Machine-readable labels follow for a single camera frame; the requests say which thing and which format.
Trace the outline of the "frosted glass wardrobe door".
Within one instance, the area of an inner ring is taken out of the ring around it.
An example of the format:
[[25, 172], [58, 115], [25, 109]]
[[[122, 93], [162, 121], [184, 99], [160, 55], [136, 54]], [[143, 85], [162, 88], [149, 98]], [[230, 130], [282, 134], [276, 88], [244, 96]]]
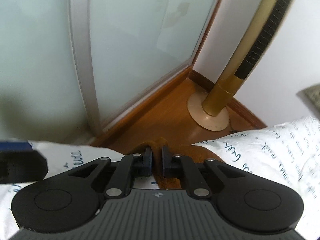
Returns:
[[1, 139], [99, 135], [191, 65], [217, 0], [1, 0]]

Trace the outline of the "gold tower fan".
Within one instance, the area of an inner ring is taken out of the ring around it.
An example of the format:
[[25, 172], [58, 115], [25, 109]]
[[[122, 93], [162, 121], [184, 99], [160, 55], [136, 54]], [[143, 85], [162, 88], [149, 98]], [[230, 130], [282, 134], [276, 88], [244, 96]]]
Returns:
[[240, 43], [209, 92], [188, 100], [190, 116], [203, 128], [221, 131], [229, 125], [231, 102], [272, 43], [293, 0], [261, 0]]

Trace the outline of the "olive upholstered headboard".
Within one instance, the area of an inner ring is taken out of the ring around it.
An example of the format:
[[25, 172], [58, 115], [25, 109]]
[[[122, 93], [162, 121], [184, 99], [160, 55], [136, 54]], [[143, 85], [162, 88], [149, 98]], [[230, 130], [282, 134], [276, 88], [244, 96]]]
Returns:
[[312, 111], [319, 112], [319, 83], [300, 90], [296, 96]]

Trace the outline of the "brown knit sweater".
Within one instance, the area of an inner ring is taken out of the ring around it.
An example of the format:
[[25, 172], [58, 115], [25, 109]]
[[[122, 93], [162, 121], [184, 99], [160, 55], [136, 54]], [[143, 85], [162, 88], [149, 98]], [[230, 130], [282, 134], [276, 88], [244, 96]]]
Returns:
[[168, 190], [179, 189], [181, 187], [178, 179], [165, 178], [162, 176], [162, 148], [164, 146], [169, 147], [170, 153], [187, 155], [196, 163], [201, 163], [207, 158], [214, 158], [219, 161], [222, 160], [214, 152], [202, 146], [169, 143], [164, 138], [145, 141], [132, 149], [130, 153], [143, 153], [147, 147], [151, 148], [152, 176], [136, 178], [133, 183], [135, 189]]

